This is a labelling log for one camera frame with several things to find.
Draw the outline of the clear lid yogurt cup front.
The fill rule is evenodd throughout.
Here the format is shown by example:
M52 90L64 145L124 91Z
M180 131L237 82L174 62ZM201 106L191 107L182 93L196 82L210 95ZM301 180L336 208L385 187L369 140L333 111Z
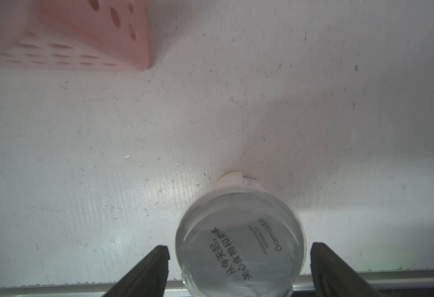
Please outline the clear lid yogurt cup front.
M289 297L306 254L297 214L244 172L192 199L175 249L193 297Z

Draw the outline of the pink plastic basket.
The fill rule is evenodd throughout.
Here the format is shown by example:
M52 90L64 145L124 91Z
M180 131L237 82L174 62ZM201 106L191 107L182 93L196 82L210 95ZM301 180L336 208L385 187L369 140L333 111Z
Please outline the pink plastic basket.
M146 1L0 1L0 68L149 67Z

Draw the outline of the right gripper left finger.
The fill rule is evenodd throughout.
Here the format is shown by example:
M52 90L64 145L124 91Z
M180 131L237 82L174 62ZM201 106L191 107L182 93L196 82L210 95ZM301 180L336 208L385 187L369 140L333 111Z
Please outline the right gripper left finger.
M169 260L168 247L156 246L103 297L163 297Z

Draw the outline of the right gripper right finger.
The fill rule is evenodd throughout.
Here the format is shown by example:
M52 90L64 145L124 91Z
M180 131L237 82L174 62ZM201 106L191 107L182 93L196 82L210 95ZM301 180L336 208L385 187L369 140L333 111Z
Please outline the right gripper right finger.
M310 268L318 297L382 296L324 243L312 244Z

